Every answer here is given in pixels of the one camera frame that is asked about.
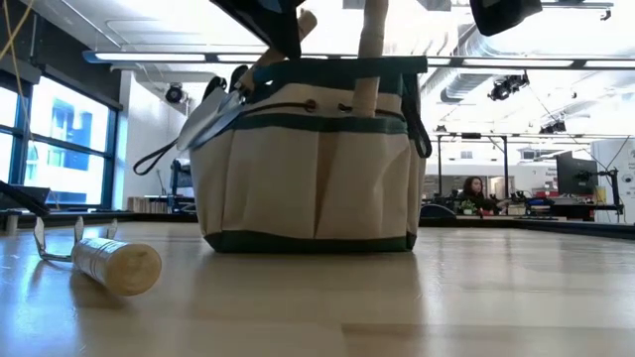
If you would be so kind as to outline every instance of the wooden table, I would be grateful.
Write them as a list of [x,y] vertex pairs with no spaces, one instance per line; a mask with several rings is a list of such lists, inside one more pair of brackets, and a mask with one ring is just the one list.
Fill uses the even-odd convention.
[[[69,233],[50,231],[50,250],[69,249]],[[214,254],[193,224],[122,223],[117,237],[164,259],[141,296],[110,296],[68,264],[40,261],[31,232],[0,237],[0,356],[635,351],[626,241],[428,228],[413,254],[232,256]]]

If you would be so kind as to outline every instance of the woman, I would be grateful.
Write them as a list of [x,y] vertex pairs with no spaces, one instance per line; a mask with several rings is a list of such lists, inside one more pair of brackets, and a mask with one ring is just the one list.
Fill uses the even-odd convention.
[[469,177],[463,183],[463,192],[458,194],[458,201],[469,200],[478,209],[493,211],[496,209],[496,202],[486,199],[483,194],[483,181],[478,177]]

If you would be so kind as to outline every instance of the wooden handle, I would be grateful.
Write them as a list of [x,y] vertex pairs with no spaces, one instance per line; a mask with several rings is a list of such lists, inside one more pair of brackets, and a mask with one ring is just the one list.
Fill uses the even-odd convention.
[[[366,0],[364,27],[359,40],[360,58],[381,57],[384,50],[384,32],[388,14],[388,0]],[[353,115],[375,117],[379,77],[357,79],[353,93]]]
[[[308,36],[311,31],[318,25],[318,19],[316,15],[309,10],[302,10],[300,17],[298,18],[298,32],[300,36],[300,42]],[[254,89],[254,70],[256,67],[269,65],[275,62],[285,60],[285,56],[279,53],[275,49],[269,49],[249,68],[236,83],[236,88],[240,91],[251,91]]]
[[71,255],[77,269],[125,297],[147,291],[161,275],[161,257],[147,244],[84,238]]

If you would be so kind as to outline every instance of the computer monitor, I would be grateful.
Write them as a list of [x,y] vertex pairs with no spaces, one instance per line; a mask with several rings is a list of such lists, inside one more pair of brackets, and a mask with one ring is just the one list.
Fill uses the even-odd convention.
[[559,194],[593,195],[597,187],[597,176],[589,179],[579,174],[588,172],[597,174],[597,163],[592,160],[574,159],[573,153],[565,153],[556,157],[558,171]]

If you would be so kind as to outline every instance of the garden tool bag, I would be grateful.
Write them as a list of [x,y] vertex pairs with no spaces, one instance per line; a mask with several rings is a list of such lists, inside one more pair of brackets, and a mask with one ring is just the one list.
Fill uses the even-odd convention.
[[[419,115],[426,69],[423,57],[257,69],[240,113],[190,148],[204,239],[232,253],[411,250],[432,151]],[[355,117],[355,81],[373,76],[376,115]]]

